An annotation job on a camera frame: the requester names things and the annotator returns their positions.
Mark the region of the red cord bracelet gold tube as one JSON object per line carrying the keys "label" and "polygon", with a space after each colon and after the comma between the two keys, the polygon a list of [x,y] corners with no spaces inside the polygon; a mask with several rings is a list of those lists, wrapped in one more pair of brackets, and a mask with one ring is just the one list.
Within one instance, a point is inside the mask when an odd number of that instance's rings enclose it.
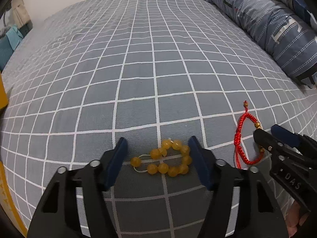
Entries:
{"label": "red cord bracelet gold tube", "polygon": [[245,100],[243,102],[243,107],[244,107],[244,112],[243,114],[241,114],[241,116],[238,119],[237,127],[234,134],[234,139],[233,139],[234,163],[238,169],[242,169],[243,164],[245,166],[253,166],[260,163],[265,154],[265,149],[261,145],[257,145],[258,147],[257,156],[250,158],[247,155],[247,151],[246,151],[247,147],[244,144],[244,140],[248,140],[250,138],[247,138],[246,136],[242,135],[244,123],[246,121],[250,121],[254,125],[255,130],[262,129],[262,124],[254,115],[252,115],[249,112],[248,101]]}

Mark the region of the open cardboard shoe box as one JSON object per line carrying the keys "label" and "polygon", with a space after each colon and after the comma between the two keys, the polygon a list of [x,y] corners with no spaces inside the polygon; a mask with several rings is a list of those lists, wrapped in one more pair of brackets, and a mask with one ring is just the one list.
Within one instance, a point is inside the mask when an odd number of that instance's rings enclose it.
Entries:
{"label": "open cardboard shoe box", "polygon": [[1,147],[1,237],[26,237],[27,229],[17,211],[8,185],[4,160],[7,153]]}

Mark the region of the blue striped folded duvet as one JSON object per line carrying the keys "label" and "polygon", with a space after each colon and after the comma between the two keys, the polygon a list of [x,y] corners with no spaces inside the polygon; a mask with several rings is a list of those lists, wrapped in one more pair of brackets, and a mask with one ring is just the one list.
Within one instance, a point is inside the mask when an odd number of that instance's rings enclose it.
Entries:
{"label": "blue striped folded duvet", "polygon": [[316,85],[316,19],[304,0],[206,0],[220,8],[299,85]]}

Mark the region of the grey checked bed sheet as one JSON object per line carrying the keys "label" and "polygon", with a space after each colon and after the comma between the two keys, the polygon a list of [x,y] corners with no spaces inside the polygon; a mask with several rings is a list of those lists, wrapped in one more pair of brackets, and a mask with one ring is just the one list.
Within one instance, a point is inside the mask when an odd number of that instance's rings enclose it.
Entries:
{"label": "grey checked bed sheet", "polygon": [[7,63],[1,147],[25,226],[58,167],[124,137],[128,157],[196,136],[234,163],[243,102],[265,130],[316,137],[316,90],[298,88],[203,0],[86,0],[34,28]]}

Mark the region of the teal suitcase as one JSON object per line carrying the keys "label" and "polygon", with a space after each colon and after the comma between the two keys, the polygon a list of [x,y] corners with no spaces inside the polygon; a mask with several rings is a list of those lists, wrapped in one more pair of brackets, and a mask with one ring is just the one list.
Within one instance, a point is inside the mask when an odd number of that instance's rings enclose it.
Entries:
{"label": "teal suitcase", "polygon": [[12,49],[7,36],[3,36],[0,40],[0,70],[4,70],[7,62],[10,60],[14,50]]}

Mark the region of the light blue cloth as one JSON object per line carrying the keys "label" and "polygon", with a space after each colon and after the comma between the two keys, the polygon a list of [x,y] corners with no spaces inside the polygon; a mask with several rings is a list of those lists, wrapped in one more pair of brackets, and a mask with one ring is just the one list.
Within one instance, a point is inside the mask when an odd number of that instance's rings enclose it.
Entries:
{"label": "light blue cloth", "polygon": [[5,34],[9,40],[11,48],[15,51],[22,42],[24,36],[19,31],[17,25],[12,25]]}

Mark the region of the beige curtain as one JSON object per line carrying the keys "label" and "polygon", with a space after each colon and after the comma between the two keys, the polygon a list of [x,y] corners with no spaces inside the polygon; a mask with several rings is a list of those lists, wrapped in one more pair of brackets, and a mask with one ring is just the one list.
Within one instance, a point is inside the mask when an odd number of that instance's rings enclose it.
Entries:
{"label": "beige curtain", "polygon": [[12,0],[11,9],[13,21],[17,25],[17,28],[22,28],[31,20],[23,0]]}

